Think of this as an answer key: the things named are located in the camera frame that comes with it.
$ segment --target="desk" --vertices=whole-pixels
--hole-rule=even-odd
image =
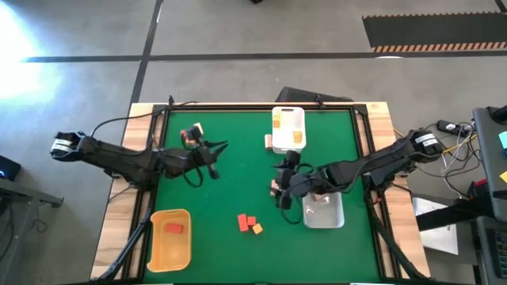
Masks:
[[[313,103],[298,103],[298,105],[314,105]],[[388,146],[395,140],[392,128],[391,118],[387,109],[387,104],[383,102],[365,103],[368,108],[369,123],[371,125],[373,142],[376,149]],[[152,104],[134,104],[130,116],[137,116],[152,112]],[[148,129],[150,127],[150,117],[129,120],[125,131],[123,146],[140,150],[145,147],[147,141]],[[161,124],[156,126],[155,134],[159,135]],[[360,129],[361,138],[364,138],[364,129]],[[361,139],[364,152],[368,151],[365,146],[366,139]],[[406,185],[403,179],[397,179],[398,184]],[[115,180],[112,185],[111,195],[121,191],[125,187],[125,182]],[[125,192],[118,196],[113,203],[108,206],[105,213],[105,220],[101,231],[101,237],[97,247],[97,254],[93,264],[92,277],[103,273],[110,263],[116,258],[124,246],[128,233],[131,229],[132,213],[134,211],[135,198],[138,194],[135,191]],[[386,202],[391,220],[391,227],[395,240],[409,257],[416,268],[423,274],[429,276],[429,269],[426,263],[424,249],[422,248],[421,238],[418,232],[417,223],[412,211],[410,195],[407,192],[390,188],[386,191]],[[134,275],[139,263],[139,247],[137,245],[133,253],[133,261],[129,271]],[[390,266],[391,260],[387,247],[381,242],[382,258],[384,260],[387,276],[393,275],[393,268]]]

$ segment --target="orange plastic bin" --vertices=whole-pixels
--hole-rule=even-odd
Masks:
[[[190,263],[192,227],[190,214],[183,209],[157,211],[150,217],[153,223],[151,260],[147,267],[151,272],[171,272],[186,268]],[[166,225],[183,226],[181,234],[165,231]]]

